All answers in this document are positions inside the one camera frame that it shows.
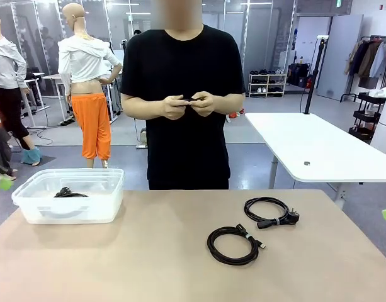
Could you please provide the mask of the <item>person's right hand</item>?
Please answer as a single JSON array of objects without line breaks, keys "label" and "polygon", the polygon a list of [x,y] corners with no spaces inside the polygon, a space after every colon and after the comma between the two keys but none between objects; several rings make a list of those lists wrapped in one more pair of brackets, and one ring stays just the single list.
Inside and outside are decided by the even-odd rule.
[{"label": "person's right hand", "polygon": [[183,99],[183,95],[168,96],[162,101],[162,115],[169,120],[177,120],[184,115],[189,102]]}]

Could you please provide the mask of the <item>person's left hand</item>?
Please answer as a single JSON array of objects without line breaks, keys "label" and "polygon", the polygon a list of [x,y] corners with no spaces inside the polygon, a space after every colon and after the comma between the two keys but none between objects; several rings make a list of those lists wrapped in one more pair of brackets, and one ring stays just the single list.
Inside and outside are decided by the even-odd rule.
[{"label": "person's left hand", "polygon": [[215,111],[214,96],[206,91],[194,94],[189,104],[190,107],[202,117],[207,117]]}]

